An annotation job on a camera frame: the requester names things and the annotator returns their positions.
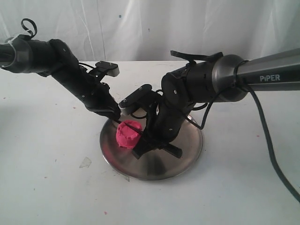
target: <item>white curtain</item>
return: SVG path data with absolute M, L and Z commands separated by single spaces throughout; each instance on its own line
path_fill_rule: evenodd
M 22 32 L 65 41 L 79 60 L 176 60 L 170 50 L 253 59 L 300 47 L 299 0 L 10 0 L 0 41 Z

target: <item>metal plate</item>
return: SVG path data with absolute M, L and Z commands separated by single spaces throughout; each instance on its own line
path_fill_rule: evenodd
M 122 116 L 120 120 L 136 119 Z M 136 121 L 139 121 L 143 128 L 145 127 L 146 119 Z M 183 154 L 180 159 L 162 149 L 152 150 L 142 155 L 140 159 L 136 159 L 131 154 L 131 150 L 118 146 L 117 127 L 118 123 L 108 120 L 102 128 L 100 146 L 103 156 L 118 172 L 139 180 L 162 180 L 183 173 L 198 159 L 203 146 L 201 131 L 185 121 L 177 138 L 171 142 L 182 149 Z

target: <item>silver metal arm tube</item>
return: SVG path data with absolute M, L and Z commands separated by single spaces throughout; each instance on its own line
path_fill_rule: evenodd
M 237 81 L 253 90 L 300 90 L 300 48 L 245 62 Z

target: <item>white tabletop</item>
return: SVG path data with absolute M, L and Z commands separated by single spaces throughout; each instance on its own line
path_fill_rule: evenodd
M 120 75 L 103 81 L 120 101 L 144 83 L 160 88 L 185 63 L 118 62 Z M 300 191 L 300 92 L 258 97 L 278 163 Z M 192 116 L 199 123 L 203 112 Z M 99 146 L 105 121 L 51 77 L 0 71 L 0 224 L 299 224 L 300 205 L 270 163 L 250 96 L 213 105 L 199 160 L 168 180 L 116 173 Z M 86 157 L 90 166 L 80 168 Z

